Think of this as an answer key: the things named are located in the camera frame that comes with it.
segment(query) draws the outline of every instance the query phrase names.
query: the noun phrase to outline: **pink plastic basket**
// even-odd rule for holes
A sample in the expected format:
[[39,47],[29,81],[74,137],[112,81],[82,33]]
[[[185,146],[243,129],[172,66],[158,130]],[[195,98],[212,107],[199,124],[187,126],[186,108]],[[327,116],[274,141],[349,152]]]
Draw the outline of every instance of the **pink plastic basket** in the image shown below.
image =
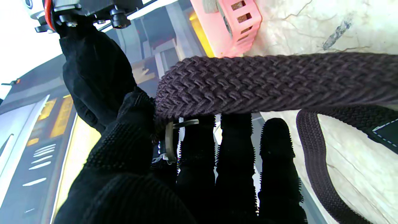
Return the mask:
[[205,13],[202,0],[191,0],[216,57],[237,57],[250,50],[262,20],[254,0],[218,0],[221,12]]

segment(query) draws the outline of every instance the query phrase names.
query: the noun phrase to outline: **marble surface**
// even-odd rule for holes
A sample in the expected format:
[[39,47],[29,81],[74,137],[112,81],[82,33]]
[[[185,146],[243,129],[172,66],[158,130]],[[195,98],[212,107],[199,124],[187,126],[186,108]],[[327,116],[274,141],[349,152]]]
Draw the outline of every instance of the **marble surface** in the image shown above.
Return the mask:
[[[337,223],[316,198],[305,169],[296,127],[298,110],[261,113],[264,120],[282,118],[288,124],[296,154],[294,163],[303,184],[327,223]],[[377,224],[398,220],[398,155],[337,119],[318,115],[325,137],[326,163],[339,196],[351,209]]]
[[[263,21],[246,55],[293,55],[339,51],[398,53],[396,0],[257,0]],[[289,125],[295,165],[327,223],[337,223],[316,198],[305,170],[296,128],[298,111],[262,113]],[[334,118],[318,116],[326,161],[341,198],[377,224],[398,223],[398,155]]]
[[249,55],[398,53],[396,0],[256,2],[263,21]]

